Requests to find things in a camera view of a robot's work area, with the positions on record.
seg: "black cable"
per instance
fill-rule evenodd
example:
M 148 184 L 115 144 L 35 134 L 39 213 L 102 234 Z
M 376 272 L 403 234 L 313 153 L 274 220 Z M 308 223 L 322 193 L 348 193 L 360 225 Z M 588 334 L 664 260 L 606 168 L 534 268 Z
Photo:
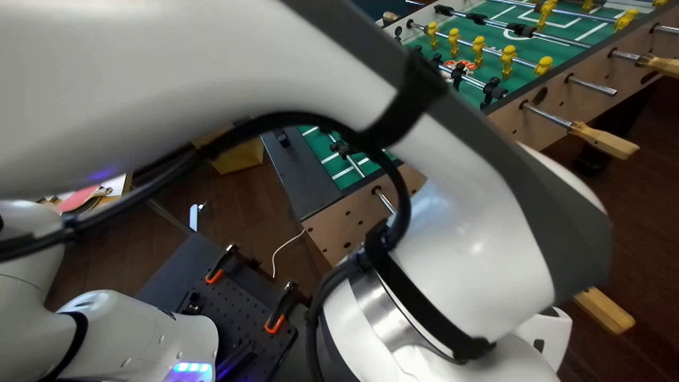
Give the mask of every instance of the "black cable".
M 164 189 L 166 184 L 169 184 L 172 180 L 176 180 L 180 173 L 192 169 L 200 166 L 200 161 L 203 157 L 214 159 L 220 153 L 252 140 L 265 132 L 272 132 L 276 128 L 287 128 L 287 125 L 319 125 L 324 129 L 336 129 L 341 134 L 341 137 L 355 147 L 356 150 L 363 150 L 372 161 L 376 161 L 386 175 L 390 178 L 390 182 L 395 184 L 397 198 L 398 198 L 398 212 L 395 217 L 395 223 L 383 232 L 381 245 L 386 251 L 395 248 L 397 242 L 405 235 L 407 225 L 410 225 L 410 217 L 411 217 L 411 206 L 410 206 L 410 193 L 405 187 L 405 180 L 401 175 L 401 171 L 397 169 L 397 166 L 386 157 L 386 153 L 381 150 L 381 147 L 376 147 L 376 141 L 363 137 L 358 132 L 321 117 L 321 114 L 309 114 L 309 112 L 274 112 L 274 114 L 265 114 L 265 117 L 256 117 L 251 119 L 246 123 L 236 125 L 234 129 L 230 129 L 224 136 L 213 140 L 209 144 L 202 147 L 198 153 L 190 150 L 182 161 L 179 161 L 174 168 L 169 168 L 167 171 L 164 171 L 161 175 L 157 175 L 155 180 L 151 180 L 148 184 L 139 187 L 138 191 L 133 191 L 132 195 L 128 195 L 122 201 L 112 203 L 110 207 L 98 212 L 98 213 L 84 213 L 84 218 L 74 217 L 72 220 L 65 220 L 65 226 L 49 234 L 49 235 L 18 235 L 12 239 L 4 239 L 0 242 L 0 262 L 2 260 L 11 260 L 11 258 L 18 258 L 32 252 L 39 252 L 47 245 L 65 242 L 65 239 L 74 239 L 77 235 L 80 235 L 86 229 L 94 229 L 96 225 L 100 225 L 102 220 L 116 217 L 126 209 L 129 209 L 132 206 L 148 200 L 151 195 L 155 195 L 160 189 Z M 340 262 L 321 285 L 321 288 L 313 293 L 313 298 L 309 304 L 308 309 L 308 341 L 306 341 L 306 354 L 308 354 L 308 364 L 309 372 L 313 376 L 317 382 L 322 382 L 322 372 L 321 372 L 321 360 L 319 360 L 319 347 L 317 347 L 317 331 L 319 331 L 319 315 L 322 309 L 324 298 L 331 295 L 331 291 L 360 274 L 368 269 L 368 265 L 360 262 L 363 254 L 352 254 L 351 258 L 346 258 L 343 262 Z
M 116 213 L 129 209 L 132 206 L 155 195 L 160 189 L 167 187 L 172 180 L 180 178 L 185 171 L 198 168 L 202 163 L 202 155 L 205 155 L 208 159 L 214 159 L 223 150 L 230 150 L 230 149 L 237 147 L 239 141 L 252 140 L 252 137 L 256 137 L 265 132 L 272 132 L 276 128 L 282 128 L 282 125 L 322 125 L 322 128 L 336 129 L 341 134 L 341 137 L 346 141 L 351 141 L 358 150 L 365 150 L 365 155 L 372 161 L 381 166 L 386 175 L 395 182 L 397 198 L 398 198 L 398 213 L 395 218 L 395 225 L 383 235 L 386 248 L 392 248 L 405 235 L 405 229 L 410 223 L 410 195 L 407 195 L 407 187 L 405 187 L 398 169 L 381 153 L 381 149 L 372 147 L 369 141 L 360 140 L 360 134 L 352 132 L 351 128 L 346 128 L 333 119 L 327 119 L 321 114 L 309 114 L 309 112 L 274 112 L 274 114 L 251 119 L 251 120 L 230 129 L 224 136 L 202 147 L 200 153 L 189 150 L 176 166 L 172 166 L 167 171 L 160 173 L 148 184 L 135 189 L 133 193 L 122 198 L 119 203 L 112 203 L 112 206 L 98 209 L 94 213 L 79 213 L 69 220 L 63 220 L 63 226 L 58 232 L 50 232 L 50 234 L 42 234 L 42 235 L 25 234 L 18 237 L 2 239 L 0 242 L 0 262 L 39 252 L 39 251 L 56 245 L 59 242 L 77 239 L 84 232 L 98 226 L 102 220 L 108 220 L 110 217 L 116 217 Z

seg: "foosball table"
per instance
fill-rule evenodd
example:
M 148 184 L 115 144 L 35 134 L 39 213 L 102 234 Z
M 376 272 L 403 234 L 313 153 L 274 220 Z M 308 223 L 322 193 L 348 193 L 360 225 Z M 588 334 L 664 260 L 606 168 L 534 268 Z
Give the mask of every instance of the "foosball table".
M 383 34 L 433 62 L 451 91 L 518 141 L 542 150 L 572 134 L 625 159 L 636 144 L 586 123 L 661 73 L 679 76 L 675 26 L 679 2 L 664 0 L 646 11 L 590 0 L 437 0 Z M 302 226 L 331 262 L 390 213 L 390 182 L 338 134 L 302 125 L 264 141 Z M 425 182 L 407 163 L 401 173 L 411 193 Z

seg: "green board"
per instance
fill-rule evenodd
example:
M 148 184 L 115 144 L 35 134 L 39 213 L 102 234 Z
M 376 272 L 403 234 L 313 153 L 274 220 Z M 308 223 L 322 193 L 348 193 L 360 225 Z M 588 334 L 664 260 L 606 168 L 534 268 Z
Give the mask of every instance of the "green board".
M 500 22 L 527 22 L 527 26 L 534 26 L 539 18 L 539 13 L 534 13 L 532 8 L 525 8 L 525 5 L 510 5 L 510 4 L 499 4 L 499 2 L 483 2 L 482 5 L 473 8 L 473 13 L 482 13 L 495 20 Z M 612 11 L 612 8 L 597 8 L 591 15 L 597 17 L 606 17 L 606 18 L 616 18 L 621 11 Z M 495 49 L 495 50 L 503 50 L 507 44 L 515 46 L 515 53 L 519 60 L 528 62 L 528 64 L 537 64 L 542 56 L 550 55 L 554 60 L 554 68 L 566 64 L 569 60 L 578 56 L 579 53 L 586 53 L 586 49 L 579 46 L 566 46 L 566 44 L 555 44 L 555 43 L 548 43 L 548 39 L 539 39 L 539 38 L 519 38 L 513 35 L 504 29 L 496 29 L 496 28 L 488 28 L 488 26 L 475 26 L 469 18 L 463 17 L 455 17 L 447 20 L 440 20 L 440 32 L 447 35 L 447 32 L 451 28 L 461 29 L 461 38 L 466 43 L 473 43 L 475 35 L 483 35 L 486 38 L 486 49 Z M 569 15 L 551 15 L 548 18 L 548 26 L 543 29 L 543 34 L 555 35 L 555 38 L 566 38 L 566 39 L 578 39 L 583 44 L 597 44 L 609 35 L 616 34 L 616 26 L 613 22 L 603 22 L 603 20 L 591 20 L 591 18 L 578 18 L 578 17 L 569 17 Z M 414 46 L 423 46 L 425 56 L 433 56 L 435 53 L 440 53 L 446 60 L 451 60 L 449 55 L 449 43 L 447 38 L 440 35 L 437 38 L 437 49 L 431 46 L 428 35 L 418 35 L 416 39 L 407 43 L 407 49 Z M 469 60 L 473 62 L 473 50 L 470 46 L 461 44 L 458 46 L 458 60 Z M 483 53 L 483 64 L 473 72 L 473 76 L 482 83 L 488 83 L 492 76 L 503 78 L 503 62 L 500 56 L 492 55 L 492 53 Z M 513 64 L 511 76 L 504 78 L 500 83 L 503 89 L 518 91 L 522 87 L 527 87 L 528 83 L 539 81 L 539 76 L 534 73 L 532 68 Z M 482 89 L 477 89 L 475 85 L 463 81 L 461 85 L 461 92 L 464 100 L 469 100 L 473 106 L 480 106 L 483 100 Z
M 574 5 L 569 4 L 561 4 L 559 8 L 570 8 L 570 11 L 579 11 Z M 486 2 L 477 8 L 473 8 L 473 13 L 482 13 L 495 20 L 503 20 L 503 22 L 528 22 L 534 26 L 539 18 L 539 13 L 532 13 L 532 8 L 525 8 L 525 5 L 510 5 L 510 4 L 499 4 L 499 2 Z M 613 11 L 613 8 L 597 8 L 591 15 L 597 17 L 606 17 L 606 18 L 616 18 L 617 15 L 621 15 L 621 11 Z M 496 29 L 496 28 L 488 28 L 488 26 L 475 26 L 469 18 L 463 17 L 455 17 L 455 18 L 437 18 L 440 22 L 440 32 L 447 35 L 449 28 L 458 28 L 461 29 L 461 38 L 470 43 L 475 35 L 483 35 L 486 38 L 486 46 L 488 49 L 496 49 L 503 50 L 507 44 L 513 44 L 518 49 L 518 56 L 531 64 L 537 64 L 543 55 L 550 55 L 554 60 L 554 68 L 566 64 L 569 60 L 586 53 L 586 49 L 579 46 L 565 46 L 565 44 L 554 44 L 554 43 L 546 43 L 546 39 L 537 39 L 537 38 L 518 38 L 510 32 Z M 603 20 L 591 20 L 591 18 L 578 18 L 578 17 L 569 17 L 569 15 L 551 15 L 548 18 L 548 26 L 543 29 L 543 34 L 550 35 L 559 35 L 559 38 L 566 38 L 566 39 L 579 39 L 583 44 L 597 44 L 609 35 L 616 34 L 616 26 L 613 22 L 603 22 Z M 433 56 L 435 53 L 440 53 L 446 60 L 449 60 L 449 44 L 447 38 L 437 38 L 437 49 L 431 46 L 428 35 L 418 35 L 414 39 L 405 43 L 407 49 L 414 46 L 423 46 L 425 56 Z M 470 46 L 461 44 L 458 50 L 461 60 L 469 60 L 473 62 L 473 50 Z M 500 76 L 503 64 L 496 55 L 486 53 L 483 55 L 483 65 L 477 68 L 473 72 L 473 76 L 477 81 L 490 81 L 492 76 Z M 532 68 L 513 64 L 513 72 L 510 78 L 504 78 L 500 83 L 503 89 L 518 91 L 522 87 L 527 87 L 528 83 L 539 81 L 539 76 L 534 73 Z M 475 107 L 482 103 L 483 92 L 482 89 L 477 89 L 475 85 L 463 81 L 461 85 L 461 92 L 463 97 L 473 103 Z M 324 134 L 319 128 L 299 128 L 299 134 L 306 137 L 306 141 L 309 144 L 309 149 L 313 150 L 313 155 L 319 157 L 319 161 L 322 163 L 322 168 L 327 169 L 327 173 L 333 178 L 333 182 L 338 184 L 338 189 L 351 189 L 356 182 L 360 182 L 363 178 L 376 173 L 380 168 L 369 161 L 365 155 L 348 155 L 355 166 L 343 159 L 341 155 L 331 150 L 333 140 L 340 140 L 338 134 Z
M 348 189 L 380 169 L 380 166 L 369 161 L 363 153 L 341 157 L 340 153 L 331 150 L 331 144 L 336 140 L 341 140 L 336 132 L 324 134 L 319 128 L 306 125 L 299 128 L 299 134 L 309 144 L 309 149 L 313 150 L 313 155 L 340 189 Z

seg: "yellow foosball figure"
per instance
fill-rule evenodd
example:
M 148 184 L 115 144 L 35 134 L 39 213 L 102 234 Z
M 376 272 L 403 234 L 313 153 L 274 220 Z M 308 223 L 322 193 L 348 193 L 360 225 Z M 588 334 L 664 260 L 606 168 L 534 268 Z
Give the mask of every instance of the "yellow foosball figure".
M 542 8 L 539 8 L 539 20 L 537 20 L 537 29 L 543 29 L 548 26 L 548 18 L 551 17 L 555 8 L 554 0 L 548 0 Z
M 451 28 L 447 32 L 447 43 L 449 43 L 449 55 L 456 56 L 461 50 L 461 29 L 458 28 Z
M 582 11 L 590 13 L 595 8 L 595 0 L 582 0 Z
M 428 35 L 428 44 L 433 46 L 433 49 L 437 49 L 440 46 L 440 22 L 437 20 L 428 20 L 426 22 L 426 35 Z
M 625 8 L 621 13 L 621 17 L 616 18 L 616 29 L 619 32 L 619 29 L 629 28 L 636 18 L 636 15 L 638 15 L 636 8 Z
M 542 56 L 534 65 L 534 73 L 543 76 L 554 65 L 554 60 L 550 55 Z
M 486 38 L 483 35 L 475 35 L 473 43 L 470 43 L 473 64 L 475 65 L 483 64 L 483 49 L 486 49 Z
M 513 44 L 507 44 L 507 46 L 503 49 L 503 55 L 500 55 L 503 76 L 504 76 L 504 78 L 511 76 L 513 60 L 515 60 L 515 46 L 513 46 Z

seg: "wooden floor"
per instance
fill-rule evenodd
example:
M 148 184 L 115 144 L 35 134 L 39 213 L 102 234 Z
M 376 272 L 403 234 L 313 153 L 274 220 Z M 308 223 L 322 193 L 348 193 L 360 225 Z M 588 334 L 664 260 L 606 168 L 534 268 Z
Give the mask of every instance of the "wooden floor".
M 609 334 L 582 309 L 561 372 L 566 382 L 676 382 L 679 379 L 679 83 L 661 83 L 632 132 L 642 149 L 586 178 L 616 223 L 612 279 L 603 287 L 635 317 L 625 334 Z M 578 141 L 554 150 L 570 161 Z M 195 201 L 205 201 L 200 229 L 219 243 L 237 242 L 270 269 L 272 251 L 296 234 L 296 223 L 270 163 L 230 175 L 208 166 L 157 195 L 176 218 L 186 220 Z M 135 288 L 185 239 L 185 234 L 138 207 L 67 251 L 49 305 L 91 288 Z M 306 293 L 328 269 L 309 242 L 279 252 L 279 279 L 296 279 Z

